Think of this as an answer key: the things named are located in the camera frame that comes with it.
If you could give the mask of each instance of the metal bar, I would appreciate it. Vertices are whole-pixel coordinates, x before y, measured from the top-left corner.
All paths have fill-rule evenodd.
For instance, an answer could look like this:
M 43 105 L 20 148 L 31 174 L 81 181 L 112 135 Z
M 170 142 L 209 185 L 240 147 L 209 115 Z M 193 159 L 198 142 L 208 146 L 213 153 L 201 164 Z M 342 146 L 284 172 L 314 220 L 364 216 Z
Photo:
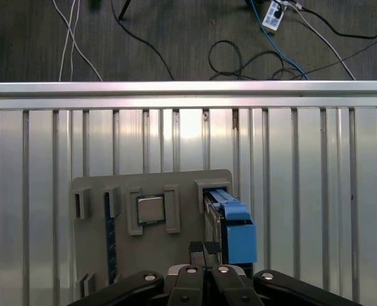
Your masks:
M 52 112 L 29 112 L 30 305 L 53 305 Z
M 299 214 L 300 279 L 323 287 L 322 149 L 319 109 L 300 109 Z
M 323 150 L 326 151 L 327 162 L 326 162 L 326 176 L 323 177 L 323 181 L 326 181 L 325 186 L 323 186 L 322 194 L 323 204 L 327 206 L 328 209 L 328 224 L 326 230 L 328 231 L 328 267 L 323 269 L 323 273 L 327 274 L 327 281 L 329 282 L 329 287 L 327 288 L 330 292 L 340 295 L 341 293 L 341 271 L 340 271 L 340 234 L 341 229 L 339 227 L 342 215 L 341 205 L 339 201 L 339 177 L 338 177 L 338 142 L 337 142 L 337 114 L 339 110 L 329 109 L 322 111 L 325 113 L 326 119 L 326 146 L 322 146 Z
M 233 175 L 232 110 L 209 110 L 209 120 L 210 169 L 228 169 Z
M 268 214 L 265 209 L 264 165 L 262 110 L 251 110 L 251 212 L 256 225 L 256 245 L 258 259 L 254 264 L 254 271 L 267 268 L 270 254 Z
M 59 112 L 57 126 L 57 247 L 59 269 L 59 304 L 67 305 L 71 302 L 71 217 L 69 210 L 69 186 L 71 184 L 71 112 Z
M 161 172 L 161 111 L 149 111 L 149 173 Z
M 173 111 L 161 111 L 161 172 L 173 171 Z
M 271 269 L 293 276 L 292 113 L 269 111 Z
M 179 112 L 180 171 L 202 170 L 202 110 Z
M 143 173 L 143 111 L 119 112 L 119 154 L 119 174 Z
M 372 96 L 331 97 L 230 97 L 230 96 L 153 96 L 150 98 L 34 98 L 0 99 L 0 110 L 113 110 L 144 109 L 153 105 L 167 108 L 283 108 L 283 107 L 377 107 L 376 93 Z
M 0 112 L 0 304 L 23 305 L 22 112 Z
M 377 92 L 377 81 L 357 82 L 81 82 L 81 83 L 0 83 L 0 96 L 97 94 L 258 94 L 364 95 Z
M 377 305 L 377 109 L 355 110 L 359 297 Z
M 113 111 L 111 110 L 89 112 L 89 171 L 92 176 L 113 174 Z
M 239 110 L 239 189 L 240 200 L 254 217 L 251 201 L 251 122 L 250 111 Z

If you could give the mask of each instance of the cable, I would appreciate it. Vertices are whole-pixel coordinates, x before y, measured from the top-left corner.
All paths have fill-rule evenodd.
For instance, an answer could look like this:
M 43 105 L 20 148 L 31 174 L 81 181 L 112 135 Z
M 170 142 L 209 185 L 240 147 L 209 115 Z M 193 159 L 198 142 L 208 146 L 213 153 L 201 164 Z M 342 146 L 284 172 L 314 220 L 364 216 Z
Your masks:
M 68 21 L 66 20 L 65 16 L 62 14 L 62 12 L 59 10 L 58 8 L 58 5 L 56 5 L 56 2 L 55 0 L 52 0 L 52 2 L 54 3 L 54 6 L 55 6 L 55 9 L 56 11 L 58 12 L 58 14 L 61 16 L 61 18 L 65 21 L 65 24 L 66 26 L 68 27 L 69 29 L 69 32 L 71 34 L 71 37 L 72 37 L 72 40 L 73 40 L 73 43 L 75 44 L 75 48 L 76 50 L 78 51 L 79 55 L 82 56 L 82 58 L 85 60 L 86 63 L 88 63 L 88 65 L 93 69 L 93 71 L 95 72 L 95 74 L 98 76 L 99 80 L 103 81 L 103 79 L 101 78 L 100 74 L 98 73 L 98 71 L 96 70 L 96 68 L 92 65 L 92 63 L 89 61 L 89 59 L 87 59 L 87 57 L 82 53 L 82 51 L 79 50 L 79 47 L 78 45 L 76 44 L 76 40 L 75 40 L 75 36 L 73 35 L 73 32 L 71 30 L 71 27 L 68 23 Z
M 300 68 L 298 65 L 296 65 L 293 61 L 291 61 L 289 58 L 287 58 L 287 56 L 285 56 L 280 50 L 279 48 L 276 46 L 276 44 L 273 42 L 273 40 L 269 37 L 269 35 L 267 34 L 266 30 L 263 28 L 262 26 L 262 22 L 260 21 L 260 18 L 259 18 L 259 15 L 258 15 L 258 12 L 256 11 L 256 7 L 255 7 L 255 4 L 253 3 L 253 0 L 251 0 L 251 5 L 252 5 L 252 9 L 253 9 L 253 12 L 255 13 L 255 16 L 256 16 L 256 19 L 258 20 L 259 22 L 259 26 L 260 28 L 262 29 L 263 33 L 265 34 L 266 38 L 269 40 L 270 44 L 274 47 L 274 49 L 276 50 L 276 52 L 278 54 L 280 54 L 280 56 L 286 61 L 288 62 L 289 64 L 291 64 L 294 68 L 296 68 L 297 70 L 300 71 L 300 73 L 305 77 L 306 80 L 309 80 L 309 78 L 306 76 L 306 74 L 303 72 L 302 68 Z
M 216 46 L 218 46 L 219 44 L 222 44 L 222 43 L 225 43 L 229 46 L 231 46 L 234 50 L 235 50 L 235 53 L 237 54 L 237 58 L 238 58 L 238 63 L 239 63 L 239 68 L 236 69 L 236 70 L 233 70 L 233 71 L 220 71 L 218 69 L 215 68 L 215 65 L 213 65 L 212 61 L 211 61 L 211 55 L 212 55 L 212 52 L 214 50 L 214 48 Z M 273 75 L 268 78 L 268 80 L 280 80 L 283 76 L 283 73 L 287 72 L 287 73 L 290 73 L 293 77 L 296 75 L 293 70 L 295 71 L 298 71 L 297 69 L 295 68 L 285 68 L 285 63 L 284 63 L 284 60 L 282 59 L 282 57 L 280 56 L 280 54 L 278 54 L 277 52 L 275 51 L 263 51 L 263 52 L 260 52 L 260 53 L 257 53 L 255 54 L 254 56 L 252 56 L 245 64 L 243 63 L 243 60 L 242 60 L 242 54 L 238 48 L 238 46 L 233 43 L 232 41 L 229 41 L 229 40 L 219 40 L 217 41 L 216 43 L 214 43 L 209 51 L 208 51 L 208 63 L 209 63 L 209 66 L 211 67 L 211 69 L 213 70 L 213 72 L 215 72 L 215 74 L 210 77 L 209 80 L 215 80 L 217 77 L 219 77 L 220 75 L 223 75 L 223 76 L 235 76 L 237 77 L 237 80 L 243 80 L 243 79 L 247 79 L 247 80 L 258 80 L 257 78 L 253 78 L 251 76 L 246 76 L 246 75 L 243 75 L 242 72 L 243 70 L 249 65 L 251 64 L 253 61 L 255 61 L 256 59 L 262 57 L 262 56 L 265 56 L 265 55 L 273 55 L 275 56 L 279 62 L 281 63 L 281 68 L 277 71 L 275 71 L 273 73 Z
M 77 26 L 78 20 L 79 20 L 79 8 L 80 8 L 80 0 L 78 0 L 78 12 L 76 14 L 75 26 L 73 27 L 73 35 L 75 35 L 76 26 Z M 75 44 L 72 41 L 72 49 L 71 49 L 71 77 L 70 77 L 70 82 L 72 82 L 72 76 L 73 76 L 73 49 L 74 48 L 75 48 Z
M 323 21 L 330 28 L 331 31 L 333 31 L 333 33 L 337 34 L 338 36 L 350 37 L 350 38 L 361 38 L 363 40 L 373 40 L 373 39 L 377 38 L 377 34 L 375 34 L 374 36 L 363 36 L 363 35 L 354 35 L 354 34 L 340 33 L 339 31 L 337 31 L 336 29 L 334 29 L 332 27 L 332 25 L 330 24 L 330 22 L 328 22 L 319 13 L 316 13 L 315 11 L 309 10 L 308 8 L 304 8 L 304 7 L 302 7 L 301 10 L 305 11 L 306 13 L 309 13 L 309 14 L 312 14 L 312 15 L 318 17 L 321 21 Z
M 73 8 L 75 7 L 75 3 L 76 3 L 76 0 L 73 0 L 72 7 L 71 7 L 71 14 L 69 17 L 69 24 L 72 24 Z M 65 53 L 66 53 L 66 46 L 68 45 L 68 38 L 69 38 L 69 30 L 66 32 L 65 44 L 63 46 L 63 51 L 62 51 L 61 68 L 59 70 L 59 78 L 58 78 L 59 82 L 62 80 L 63 63 L 65 61 Z
M 341 56 L 338 54 L 338 52 L 335 50 L 335 48 L 331 45 L 331 43 L 329 43 L 329 41 L 327 41 L 304 17 L 303 15 L 301 14 L 301 12 L 299 11 L 298 8 L 296 8 L 296 6 L 294 6 L 293 4 L 291 3 L 288 3 L 288 6 L 290 6 L 291 8 L 294 9 L 294 11 L 296 13 L 299 14 L 299 16 L 301 17 L 301 19 L 304 21 L 304 23 L 314 32 L 316 33 L 316 35 L 322 40 L 324 41 L 324 43 L 329 46 L 329 48 L 333 51 L 333 53 L 336 55 L 336 57 L 341 61 L 341 64 L 344 66 L 345 70 L 347 71 L 348 75 L 351 77 L 352 80 L 356 81 L 357 79 L 354 77 L 353 73 L 350 71 L 350 69 L 348 69 L 347 65 L 345 64 L 345 62 L 343 61 L 343 59 L 341 58 Z
M 303 75 L 301 75 L 301 74 L 297 75 L 296 77 L 292 78 L 291 80 L 294 80 L 294 79 L 296 79 L 297 77 L 300 77 L 300 76 L 308 75 L 308 74 L 316 72 L 316 71 L 320 71 L 320 70 L 323 70 L 323 69 L 327 69 L 329 67 L 333 67 L 334 65 L 340 64 L 341 62 L 347 61 L 348 59 L 351 59 L 352 57 L 355 57 L 356 55 L 359 55 L 361 52 L 366 51 L 367 49 L 371 48 L 372 46 L 374 46 L 376 44 L 377 44 L 377 40 L 374 41 L 373 43 L 369 44 L 365 48 L 363 48 L 363 49 L 355 52 L 354 54 L 351 54 L 349 57 L 344 58 L 342 61 L 333 62 L 332 64 L 329 64 L 329 65 L 326 65 L 326 66 L 323 66 L 323 67 L 320 67 L 320 68 L 316 68 L 316 69 L 310 70 L 308 72 L 305 72 Z
M 119 26 L 121 26 L 121 28 L 123 29 L 124 32 L 126 32 L 128 35 L 130 35 L 131 37 L 133 37 L 135 40 L 138 40 L 139 42 L 141 43 L 144 43 L 145 45 L 149 46 L 158 56 L 159 58 L 161 59 L 161 61 L 163 62 L 165 68 L 167 69 L 167 72 L 168 74 L 170 75 L 170 78 L 174 81 L 174 77 L 170 71 L 170 68 L 168 68 L 167 66 L 167 63 L 165 62 L 164 58 L 161 56 L 161 54 L 157 51 L 156 48 L 154 48 L 153 45 L 151 45 L 148 41 L 145 41 L 143 40 L 142 38 L 134 35 L 132 32 L 130 32 L 129 30 L 127 30 L 127 28 L 121 23 L 121 21 L 117 18 L 117 15 L 116 15 L 116 12 L 115 12 L 115 9 L 114 9 L 114 4 L 113 4 L 113 0 L 110 1 L 110 4 L 112 5 L 112 13 L 113 13 L 113 17 L 116 19 L 116 22 L 119 24 Z

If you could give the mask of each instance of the screw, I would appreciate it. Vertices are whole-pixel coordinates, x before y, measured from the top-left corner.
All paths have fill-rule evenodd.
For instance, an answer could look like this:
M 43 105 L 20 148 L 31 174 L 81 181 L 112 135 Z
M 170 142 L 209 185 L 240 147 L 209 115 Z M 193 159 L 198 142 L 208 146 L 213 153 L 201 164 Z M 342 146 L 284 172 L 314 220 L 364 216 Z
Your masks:
M 264 273 L 262 274 L 262 278 L 266 279 L 267 281 L 271 281 L 274 277 L 270 273 Z
M 229 269 L 225 266 L 221 266 L 218 268 L 218 271 L 220 271 L 221 273 L 228 273 Z
M 146 275 L 144 277 L 144 279 L 147 280 L 147 281 L 153 281 L 154 279 L 156 279 L 156 277 L 154 275 L 150 274 L 150 275 Z

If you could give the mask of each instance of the corrugated metal wall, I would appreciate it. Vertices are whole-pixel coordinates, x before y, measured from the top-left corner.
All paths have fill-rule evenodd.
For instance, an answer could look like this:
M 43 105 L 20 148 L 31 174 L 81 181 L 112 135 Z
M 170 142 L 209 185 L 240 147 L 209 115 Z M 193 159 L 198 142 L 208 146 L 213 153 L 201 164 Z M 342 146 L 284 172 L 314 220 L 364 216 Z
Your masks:
M 257 270 L 377 305 L 377 108 L 263 105 L 0 110 L 0 305 L 71 300 L 73 178 L 218 168 L 250 204 Z

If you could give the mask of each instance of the black cable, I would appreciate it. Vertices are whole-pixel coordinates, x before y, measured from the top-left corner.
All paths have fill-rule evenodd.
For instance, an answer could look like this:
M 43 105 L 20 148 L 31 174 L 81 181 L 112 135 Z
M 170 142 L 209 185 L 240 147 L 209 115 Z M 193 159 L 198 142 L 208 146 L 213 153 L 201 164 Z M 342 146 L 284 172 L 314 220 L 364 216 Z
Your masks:
M 168 68 L 167 66 L 167 63 L 165 62 L 164 58 L 161 56 L 161 54 L 157 51 L 156 48 L 154 48 L 153 45 L 151 45 L 148 41 L 145 41 L 143 40 L 142 38 L 139 38 L 138 36 L 134 35 L 132 32 L 130 32 L 129 30 L 126 29 L 126 27 L 121 23 L 121 21 L 117 18 L 117 15 L 116 15 L 116 12 L 115 12 L 115 9 L 114 9 L 114 4 L 113 4 L 113 0 L 111 0 L 111 5 L 112 5 L 112 13 L 113 13 L 113 17 L 116 19 L 116 22 L 119 24 L 119 26 L 121 26 L 121 28 L 124 30 L 124 32 L 126 32 L 128 35 L 130 35 L 131 37 L 133 37 L 135 40 L 138 40 L 139 42 L 141 43 L 144 43 L 146 44 L 147 46 L 149 46 L 150 48 L 152 48 L 152 50 L 159 56 L 159 58 L 161 59 L 161 61 L 163 62 L 165 68 L 167 69 L 167 72 L 168 74 L 170 75 L 170 78 L 174 81 L 174 77 L 170 71 L 170 68 Z
M 346 57 L 345 59 L 341 60 L 341 61 L 337 61 L 337 62 L 333 62 L 332 64 L 329 64 L 329 65 L 326 65 L 326 66 L 323 66 L 323 67 L 320 67 L 320 68 L 317 68 L 317 69 L 314 69 L 314 70 L 310 70 L 308 72 L 305 72 L 304 75 L 308 75 L 309 73 L 313 73 L 313 72 L 316 72 L 316 71 L 320 71 L 320 70 L 323 70 L 323 69 L 326 69 L 326 68 L 329 68 L 329 67 L 332 67 L 334 65 L 337 65 L 341 62 L 344 62 L 344 61 L 347 61 L 348 59 L 351 59 L 352 57 L 355 57 L 356 55 L 360 54 L 361 52 L 364 52 L 366 51 L 367 49 L 371 48 L 372 46 L 376 45 L 377 44 L 377 40 L 373 43 L 371 43 L 370 45 L 366 46 L 366 48 L 364 49 L 361 49 L 357 52 L 355 52 L 354 54 L 350 55 L 349 57 Z M 303 76 L 303 75 L 297 75 L 296 77 L 294 78 L 291 78 L 291 80 L 295 80 L 296 78 L 300 77 L 300 76 Z
M 220 71 L 218 69 L 215 68 L 215 66 L 213 65 L 212 61 L 211 61 L 211 55 L 212 55 L 212 51 L 214 50 L 214 48 L 221 44 L 221 43 L 226 43 L 227 45 L 230 45 L 234 50 L 235 50 L 235 53 L 237 54 L 237 58 L 238 58 L 238 69 L 236 70 L 233 70 L 233 71 Z M 273 75 L 268 79 L 268 80 L 280 80 L 283 76 L 283 73 L 284 72 L 287 72 L 287 73 L 290 73 L 291 75 L 295 76 L 296 74 L 293 72 L 293 70 L 296 70 L 298 71 L 297 69 L 295 68 L 285 68 L 285 61 L 282 59 L 282 57 L 275 51 L 263 51 L 263 52 L 260 52 L 260 53 L 257 53 L 255 54 L 254 56 L 252 56 L 245 64 L 243 63 L 243 60 L 242 60 L 242 54 L 239 50 L 239 47 L 233 43 L 232 41 L 230 40 L 219 40 L 217 41 L 216 43 L 214 43 L 209 51 L 208 51 L 208 63 L 209 63 L 209 66 L 211 67 L 211 69 L 213 70 L 213 72 L 215 72 L 215 74 L 210 77 L 209 80 L 215 80 L 217 77 L 223 75 L 223 76 L 235 76 L 237 78 L 237 80 L 243 80 L 243 79 L 248 79 L 248 80 L 258 80 L 257 78 L 253 78 L 251 76 L 246 76 L 246 75 L 243 75 L 242 72 L 244 71 L 244 69 L 249 65 L 251 64 L 254 60 L 262 57 L 262 56 L 265 56 L 265 55 L 273 55 L 275 56 L 277 59 L 279 59 L 279 62 L 281 63 L 281 68 L 277 71 L 275 71 L 273 73 Z
M 315 11 L 309 10 L 308 8 L 302 8 L 301 11 L 305 11 L 306 13 L 312 14 L 316 17 L 318 17 L 321 21 L 323 21 L 330 29 L 333 31 L 333 33 L 337 34 L 338 36 L 342 37 L 350 37 L 350 38 L 361 38 L 363 40 L 374 40 L 377 38 L 377 34 L 374 36 L 363 36 L 363 35 L 354 35 L 354 34 L 345 34 L 345 33 L 340 33 L 336 29 L 332 27 L 330 22 L 328 22 L 323 16 L 321 16 L 319 13 L 316 13 Z

